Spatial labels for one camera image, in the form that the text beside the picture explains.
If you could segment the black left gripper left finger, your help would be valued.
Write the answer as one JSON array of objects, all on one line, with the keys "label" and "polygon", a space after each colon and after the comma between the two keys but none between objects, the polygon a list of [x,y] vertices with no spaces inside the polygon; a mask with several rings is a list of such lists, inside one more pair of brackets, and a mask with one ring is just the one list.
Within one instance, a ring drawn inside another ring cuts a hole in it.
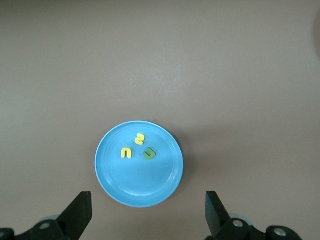
[{"label": "black left gripper left finger", "polygon": [[12,228],[1,228],[2,240],[78,240],[92,219],[92,194],[82,191],[57,217],[37,223],[16,235]]}]

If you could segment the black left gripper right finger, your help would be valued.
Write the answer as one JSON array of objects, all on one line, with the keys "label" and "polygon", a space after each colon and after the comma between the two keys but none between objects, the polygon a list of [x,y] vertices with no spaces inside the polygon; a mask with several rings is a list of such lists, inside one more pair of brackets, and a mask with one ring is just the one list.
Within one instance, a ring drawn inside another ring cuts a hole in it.
[{"label": "black left gripper right finger", "polygon": [[208,240],[299,240],[292,229],[271,225],[265,232],[259,231],[246,220],[231,217],[215,191],[205,195],[205,218],[211,235]]}]

